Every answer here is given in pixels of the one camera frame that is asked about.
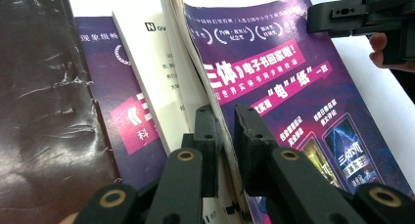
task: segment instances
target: book cover image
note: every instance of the book cover image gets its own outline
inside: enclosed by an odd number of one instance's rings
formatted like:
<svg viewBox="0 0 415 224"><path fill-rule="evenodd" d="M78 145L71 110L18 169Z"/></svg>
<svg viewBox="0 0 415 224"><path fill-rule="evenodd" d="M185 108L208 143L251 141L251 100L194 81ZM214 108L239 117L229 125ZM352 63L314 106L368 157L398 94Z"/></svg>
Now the book cover image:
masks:
<svg viewBox="0 0 415 224"><path fill-rule="evenodd" d="M317 168L348 192L376 181L415 198L331 38L306 32L310 5L185 5L210 100L220 106L229 134L235 105L255 108L281 147L318 157Z"/></svg>
<svg viewBox="0 0 415 224"><path fill-rule="evenodd" d="M167 159L154 120L113 18L75 23L122 183L141 189L160 178Z"/></svg>

